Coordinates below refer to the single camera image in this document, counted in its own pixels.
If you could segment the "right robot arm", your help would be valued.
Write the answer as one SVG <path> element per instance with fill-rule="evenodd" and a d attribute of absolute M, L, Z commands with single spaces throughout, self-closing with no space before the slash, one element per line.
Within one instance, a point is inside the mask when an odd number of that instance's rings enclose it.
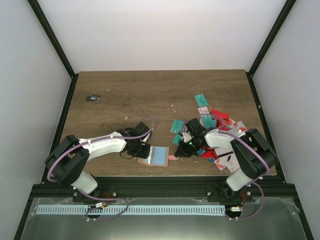
<path fill-rule="evenodd" d="M 268 175 L 270 168 L 279 161 L 275 150 L 256 128 L 233 133 L 222 130 L 221 126 L 205 128 L 197 118 L 185 125 L 186 131 L 180 134 L 182 139 L 178 142 L 175 157 L 197 156 L 201 149 L 212 148 L 226 150 L 235 156 L 239 168 L 226 179 L 227 185 L 222 188 L 223 198 L 229 202 L 240 196 L 240 189 L 244 186 Z"/>

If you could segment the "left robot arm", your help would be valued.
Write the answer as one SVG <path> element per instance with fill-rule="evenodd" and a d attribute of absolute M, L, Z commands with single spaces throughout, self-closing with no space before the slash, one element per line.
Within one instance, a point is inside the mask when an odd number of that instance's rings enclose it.
<path fill-rule="evenodd" d="M 47 180 L 62 187 L 72 186 L 84 193 L 91 202 L 97 202 L 102 189 L 97 180 L 84 171 L 87 162 L 112 153 L 127 152 L 133 158 L 146 159 L 150 155 L 148 143 L 152 128 L 139 122 L 134 128 L 118 129 L 95 138 L 77 138 L 68 135 L 45 160 Z"/>

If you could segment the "pink leather card holder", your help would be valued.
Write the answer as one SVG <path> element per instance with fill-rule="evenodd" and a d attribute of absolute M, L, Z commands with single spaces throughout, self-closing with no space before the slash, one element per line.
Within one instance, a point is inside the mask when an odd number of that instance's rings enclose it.
<path fill-rule="evenodd" d="M 137 162 L 152 167 L 167 167 L 169 161 L 177 161 L 179 158 L 170 155 L 169 147 L 151 146 L 147 158 L 138 158 Z"/>

